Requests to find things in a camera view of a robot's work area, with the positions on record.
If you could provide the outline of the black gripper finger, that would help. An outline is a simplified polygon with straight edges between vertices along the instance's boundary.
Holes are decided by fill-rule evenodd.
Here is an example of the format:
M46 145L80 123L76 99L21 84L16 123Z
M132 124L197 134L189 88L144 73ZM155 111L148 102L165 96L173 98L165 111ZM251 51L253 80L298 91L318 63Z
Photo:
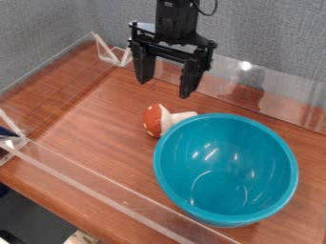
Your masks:
M136 78L141 84L145 84L153 77L156 56L136 41L130 42L130 51Z
M179 97L187 98L197 87L204 74L204 65L199 59L187 59L179 83Z

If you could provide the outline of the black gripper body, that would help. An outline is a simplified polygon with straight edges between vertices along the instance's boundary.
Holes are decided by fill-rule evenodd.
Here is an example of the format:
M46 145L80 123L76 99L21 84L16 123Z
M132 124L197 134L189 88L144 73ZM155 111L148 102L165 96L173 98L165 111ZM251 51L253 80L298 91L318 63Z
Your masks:
M130 42L143 44L157 57L169 59L184 65L187 59L199 59L203 68L209 69L212 52L216 43L197 33L199 15L211 16L217 9L213 0L211 12L200 8L200 0L156 0L155 23L132 21Z

